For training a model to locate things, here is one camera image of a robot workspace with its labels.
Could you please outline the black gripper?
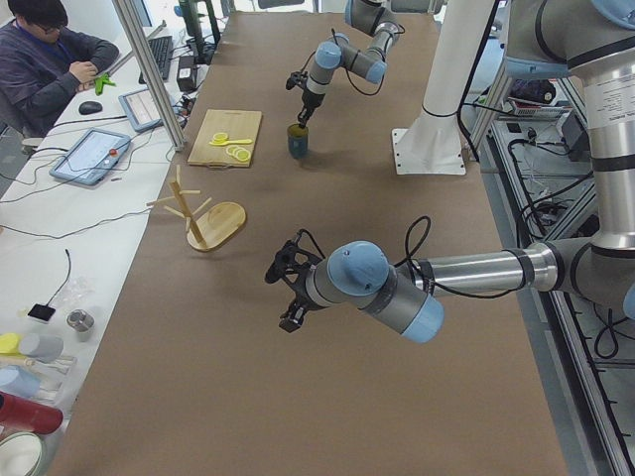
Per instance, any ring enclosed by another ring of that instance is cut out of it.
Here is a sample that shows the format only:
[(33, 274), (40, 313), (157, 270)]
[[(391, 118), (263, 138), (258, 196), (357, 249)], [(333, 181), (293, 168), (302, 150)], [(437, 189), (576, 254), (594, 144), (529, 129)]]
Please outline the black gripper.
[(312, 308), (313, 303), (304, 297), (295, 297), (287, 310), (281, 315), (279, 327), (288, 333), (299, 329), (299, 322), (303, 322), (306, 313)]
[(298, 114), (298, 123), (300, 125), (307, 125), (312, 114), (317, 108), (319, 108), (323, 101), (323, 95), (314, 93), (309, 89), (305, 89), (302, 95), (303, 109)]

